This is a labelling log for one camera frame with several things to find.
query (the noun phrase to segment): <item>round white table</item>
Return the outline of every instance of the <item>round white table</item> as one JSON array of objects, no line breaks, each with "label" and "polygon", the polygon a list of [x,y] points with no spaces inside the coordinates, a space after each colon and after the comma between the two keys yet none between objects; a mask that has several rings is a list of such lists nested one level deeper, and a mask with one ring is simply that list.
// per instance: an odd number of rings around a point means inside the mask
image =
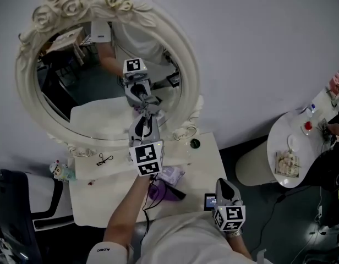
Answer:
[{"label": "round white table", "polygon": [[[311,165],[321,154],[323,139],[317,130],[317,120],[313,119],[313,130],[305,135],[301,125],[308,121],[305,114],[287,112],[272,126],[267,141],[242,156],[236,164],[238,180],[246,186],[278,182],[286,188],[298,186],[305,178]],[[294,152],[299,157],[299,177],[292,178],[275,173],[276,152],[288,150],[290,135],[298,141],[299,149]]]}]

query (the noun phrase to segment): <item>white wall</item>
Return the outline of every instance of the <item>white wall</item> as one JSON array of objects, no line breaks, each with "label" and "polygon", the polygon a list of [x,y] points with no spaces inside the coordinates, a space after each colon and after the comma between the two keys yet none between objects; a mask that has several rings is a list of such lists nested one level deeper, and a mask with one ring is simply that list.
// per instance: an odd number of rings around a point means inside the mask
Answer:
[{"label": "white wall", "polygon": [[[339,68],[339,0],[154,0],[191,39],[220,148],[268,131]],[[41,0],[0,0],[0,167],[27,169],[64,149],[24,111],[15,88],[18,33]]]}]

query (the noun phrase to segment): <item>mirror frame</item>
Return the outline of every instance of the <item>mirror frame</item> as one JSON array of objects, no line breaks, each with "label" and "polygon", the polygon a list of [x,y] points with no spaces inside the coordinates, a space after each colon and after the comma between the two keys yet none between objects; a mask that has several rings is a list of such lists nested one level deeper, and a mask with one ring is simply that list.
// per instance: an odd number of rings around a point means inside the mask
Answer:
[{"label": "mirror frame", "polygon": [[[93,155],[96,149],[119,150],[128,146],[128,139],[94,139],[83,135],[50,107],[37,83],[37,55],[42,45],[61,30],[92,20],[135,26],[166,47],[179,66],[182,93],[177,108],[160,127],[161,137],[172,139],[173,135],[176,137],[177,130],[190,124],[195,127],[192,119],[198,117],[202,100],[198,101],[199,69],[194,50],[185,33],[152,0],[43,0],[32,14],[30,29],[19,35],[21,44],[15,63],[15,77],[25,109],[50,137],[66,143],[69,149],[82,148],[81,156]],[[88,153],[84,148],[94,151]]]}]

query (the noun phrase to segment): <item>person's arm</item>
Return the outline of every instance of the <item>person's arm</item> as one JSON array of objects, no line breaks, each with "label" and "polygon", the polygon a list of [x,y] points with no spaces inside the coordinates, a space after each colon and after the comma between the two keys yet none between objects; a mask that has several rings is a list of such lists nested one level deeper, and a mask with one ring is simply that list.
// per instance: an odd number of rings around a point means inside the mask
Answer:
[{"label": "person's arm", "polygon": [[332,134],[339,136],[339,124],[338,123],[328,124],[327,128]]},{"label": "person's arm", "polygon": [[135,179],[132,187],[112,214],[103,236],[103,241],[111,241],[128,249],[135,222],[150,185],[150,176]]},{"label": "person's arm", "polygon": [[108,72],[123,76],[123,68],[116,60],[114,49],[110,42],[96,43],[96,49],[99,54],[100,63]]},{"label": "person's arm", "polygon": [[233,238],[226,238],[228,241],[228,244],[231,246],[232,250],[244,255],[246,258],[251,259],[252,257],[247,249],[247,247],[244,244],[243,238],[241,235],[235,236]]}]

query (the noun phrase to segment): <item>person's hand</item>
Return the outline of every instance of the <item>person's hand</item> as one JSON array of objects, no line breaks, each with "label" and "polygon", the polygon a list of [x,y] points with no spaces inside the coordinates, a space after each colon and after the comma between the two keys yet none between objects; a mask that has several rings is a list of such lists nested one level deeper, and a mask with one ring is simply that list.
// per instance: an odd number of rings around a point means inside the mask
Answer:
[{"label": "person's hand", "polygon": [[328,124],[327,128],[332,134],[339,136],[339,124],[338,123]]}]

